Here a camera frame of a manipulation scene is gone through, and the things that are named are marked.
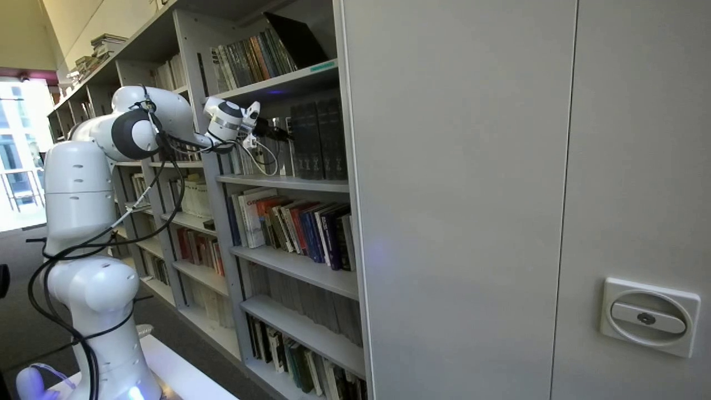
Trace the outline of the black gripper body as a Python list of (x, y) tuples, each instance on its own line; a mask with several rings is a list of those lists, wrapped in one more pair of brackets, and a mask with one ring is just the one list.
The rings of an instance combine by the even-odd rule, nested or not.
[(272, 125), (269, 117), (257, 117), (254, 133), (257, 137), (269, 137), (269, 140), (278, 140), (278, 143), (284, 140), (284, 131), (278, 125)]

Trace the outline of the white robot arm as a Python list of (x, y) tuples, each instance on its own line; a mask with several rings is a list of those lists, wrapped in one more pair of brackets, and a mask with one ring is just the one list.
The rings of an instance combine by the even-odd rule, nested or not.
[(50, 301), (39, 314), (61, 326), (79, 367), (69, 400), (160, 400), (134, 320), (138, 274), (104, 253), (120, 221), (111, 167), (146, 159), (170, 143), (227, 150), (267, 129), (261, 106), (211, 96), (209, 123), (192, 125), (191, 104), (160, 86), (120, 86), (111, 111), (75, 126), (46, 153), (46, 245), (39, 267)]

